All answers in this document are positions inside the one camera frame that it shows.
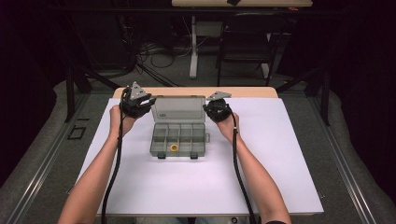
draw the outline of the table leg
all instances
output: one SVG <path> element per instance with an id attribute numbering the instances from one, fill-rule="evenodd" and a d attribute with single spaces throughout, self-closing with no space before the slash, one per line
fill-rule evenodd
<path id="1" fill-rule="evenodd" d="M 196 34 L 196 22 L 195 16 L 192 16 L 191 20 L 191 65 L 190 65 L 190 78 L 197 78 L 197 67 L 198 67 L 198 54 L 197 54 L 197 34 Z"/>
<path id="2" fill-rule="evenodd" d="M 262 67 L 262 75 L 264 76 L 264 78 L 268 78 L 268 73 L 270 71 L 268 67 L 268 63 L 262 63 L 261 67 Z"/>

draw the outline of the hand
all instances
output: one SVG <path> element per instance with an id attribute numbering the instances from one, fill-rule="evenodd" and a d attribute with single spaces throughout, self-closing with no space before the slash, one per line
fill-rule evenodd
<path id="1" fill-rule="evenodd" d="M 242 140 L 240 131 L 239 131 L 239 116 L 236 113 L 233 113 L 235 116 L 235 121 L 236 121 L 236 129 L 238 131 L 236 135 L 237 140 Z M 222 133 L 222 135 L 232 144 L 233 143 L 233 116 L 230 115 L 227 119 L 221 122 L 216 123 Z"/>
<path id="2" fill-rule="evenodd" d="M 134 122 L 136 119 L 126 116 L 122 122 L 122 136 L 131 131 L 134 126 Z M 118 105 L 113 105 L 110 109 L 110 131 L 109 136 L 119 137 L 119 129 L 120 129 L 120 107 Z"/>

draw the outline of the forearm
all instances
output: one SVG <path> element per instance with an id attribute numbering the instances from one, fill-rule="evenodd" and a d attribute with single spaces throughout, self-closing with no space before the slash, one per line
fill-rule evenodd
<path id="1" fill-rule="evenodd" d="M 100 152 L 73 187 L 59 223 L 93 223 L 105 194 L 117 150 L 117 137 L 109 136 Z"/>
<path id="2" fill-rule="evenodd" d="M 290 223 L 289 212 L 275 181 L 241 138 L 237 140 L 237 155 L 262 222 L 279 220 Z"/>

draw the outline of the small yellow object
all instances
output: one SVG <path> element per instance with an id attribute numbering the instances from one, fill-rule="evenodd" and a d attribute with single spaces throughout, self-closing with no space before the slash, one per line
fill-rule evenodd
<path id="1" fill-rule="evenodd" d="M 178 151 L 178 146 L 176 144 L 173 144 L 172 146 L 170 146 L 170 149 L 173 152 Z"/>

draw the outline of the box lid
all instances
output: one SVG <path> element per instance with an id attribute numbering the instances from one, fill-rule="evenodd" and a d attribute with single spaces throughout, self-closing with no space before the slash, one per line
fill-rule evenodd
<path id="1" fill-rule="evenodd" d="M 204 96 L 157 96 L 151 106 L 156 123 L 204 123 Z"/>

